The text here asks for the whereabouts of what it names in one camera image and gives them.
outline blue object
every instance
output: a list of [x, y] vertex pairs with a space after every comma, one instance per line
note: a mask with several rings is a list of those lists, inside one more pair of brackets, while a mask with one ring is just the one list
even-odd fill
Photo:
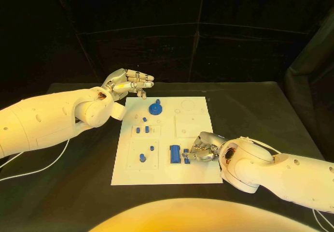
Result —
[[162, 112], [162, 107], [160, 105], [160, 100], [157, 99], [155, 103], [148, 107], [151, 115], [158, 115]]
[[170, 146], [170, 163], [181, 163], [180, 146], [178, 145]]
[[147, 160], [147, 158], [145, 158], [144, 154], [139, 154], [139, 161], [141, 161], [141, 163], [144, 163], [145, 160]]

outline black fabric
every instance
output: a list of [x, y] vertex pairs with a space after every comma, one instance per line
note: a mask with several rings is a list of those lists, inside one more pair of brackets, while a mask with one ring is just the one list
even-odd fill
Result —
[[[47, 93], [99, 85], [53, 84]], [[157, 83], [147, 95], [204, 96], [214, 133], [227, 138], [247, 136], [280, 152], [322, 159], [275, 82]], [[70, 139], [63, 157], [47, 170], [0, 182], [3, 231], [86, 231], [124, 210], [151, 201], [184, 197], [243, 203], [318, 228], [311, 209], [280, 200], [263, 187], [247, 194], [229, 183], [111, 186], [119, 129], [121, 122], [109, 119], [99, 128]], [[23, 154], [4, 167], [0, 178], [43, 168], [63, 146], [65, 143]]]

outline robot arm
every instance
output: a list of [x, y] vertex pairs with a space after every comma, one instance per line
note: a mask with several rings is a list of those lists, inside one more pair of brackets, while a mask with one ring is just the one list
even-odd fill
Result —
[[152, 76], [119, 69], [101, 87], [53, 93], [21, 100], [0, 111], [0, 158], [42, 149], [99, 127], [113, 117], [122, 120], [125, 107], [115, 101], [128, 92], [147, 98]]
[[249, 138], [227, 140], [201, 132], [183, 156], [219, 160], [220, 177], [239, 190], [255, 193], [262, 185], [285, 201], [334, 213], [334, 164], [291, 154], [272, 156], [263, 146]]

